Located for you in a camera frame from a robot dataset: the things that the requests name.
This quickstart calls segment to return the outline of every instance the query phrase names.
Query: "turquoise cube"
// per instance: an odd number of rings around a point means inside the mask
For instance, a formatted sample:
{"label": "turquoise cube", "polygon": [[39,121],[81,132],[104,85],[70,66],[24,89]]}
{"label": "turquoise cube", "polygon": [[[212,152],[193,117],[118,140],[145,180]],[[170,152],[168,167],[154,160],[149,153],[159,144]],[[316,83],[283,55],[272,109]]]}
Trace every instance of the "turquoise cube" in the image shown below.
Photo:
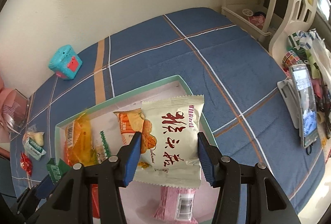
{"label": "turquoise cube", "polygon": [[48,68],[62,79],[74,79],[82,63],[72,46],[64,45],[49,61]]}

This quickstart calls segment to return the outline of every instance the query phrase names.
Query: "white snack package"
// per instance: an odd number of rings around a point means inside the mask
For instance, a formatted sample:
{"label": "white snack package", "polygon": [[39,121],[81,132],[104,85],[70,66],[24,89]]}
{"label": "white snack package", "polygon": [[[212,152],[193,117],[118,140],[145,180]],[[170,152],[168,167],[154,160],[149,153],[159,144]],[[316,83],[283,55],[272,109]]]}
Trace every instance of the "white snack package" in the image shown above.
{"label": "white snack package", "polygon": [[199,120],[203,95],[143,102],[141,162],[134,180],[171,187],[199,188]]}

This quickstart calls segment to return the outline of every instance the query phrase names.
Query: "silver screw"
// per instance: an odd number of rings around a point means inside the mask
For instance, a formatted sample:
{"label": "silver screw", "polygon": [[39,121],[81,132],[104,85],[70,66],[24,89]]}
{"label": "silver screw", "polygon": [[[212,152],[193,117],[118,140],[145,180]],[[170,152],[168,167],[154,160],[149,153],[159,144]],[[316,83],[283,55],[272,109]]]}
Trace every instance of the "silver screw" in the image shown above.
{"label": "silver screw", "polygon": [[230,157],[229,156],[222,156],[221,161],[223,162],[230,162]]}
{"label": "silver screw", "polygon": [[267,166],[265,165],[265,163],[263,163],[263,162],[259,162],[258,163],[258,168],[259,169],[265,169]]}
{"label": "silver screw", "polygon": [[80,168],[82,168],[82,164],[79,162],[75,163],[72,168],[74,168],[75,170],[79,170]]}
{"label": "silver screw", "polygon": [[118,158],[116,155],[113,155],[113,156],[110,156],[110,157],[108,158],[108,161],[110,161],[110,162],[116,162],[118,159],[119,159],[119,158]]}

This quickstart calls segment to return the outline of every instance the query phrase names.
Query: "smartphone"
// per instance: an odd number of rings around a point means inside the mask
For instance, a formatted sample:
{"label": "smartphone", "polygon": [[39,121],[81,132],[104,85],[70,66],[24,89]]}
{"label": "smartphone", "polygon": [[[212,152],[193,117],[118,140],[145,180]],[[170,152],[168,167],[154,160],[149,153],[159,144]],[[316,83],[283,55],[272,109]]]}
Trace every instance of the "smartphone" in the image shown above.
{"label": "smartphone", "polygon": [[301,145],[307,148],[318,137],[314,90],[305,64],[296,64],[289,69],[298,100]]}

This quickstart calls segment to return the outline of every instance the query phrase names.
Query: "phone screen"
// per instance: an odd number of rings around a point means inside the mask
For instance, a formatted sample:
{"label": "phone screen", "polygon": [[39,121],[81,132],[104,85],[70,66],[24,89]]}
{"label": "phone screen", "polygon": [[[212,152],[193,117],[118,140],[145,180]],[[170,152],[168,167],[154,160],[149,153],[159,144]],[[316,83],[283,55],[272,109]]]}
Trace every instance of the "phone screen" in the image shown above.
{"label": "phone screen", "polygon": [[302,108],[303,138],[306,146],[310,144],[310,136],[315,136],[317,131],[314,91],[305,66],[293,67],[293,78],[299,92],[299,102]]}

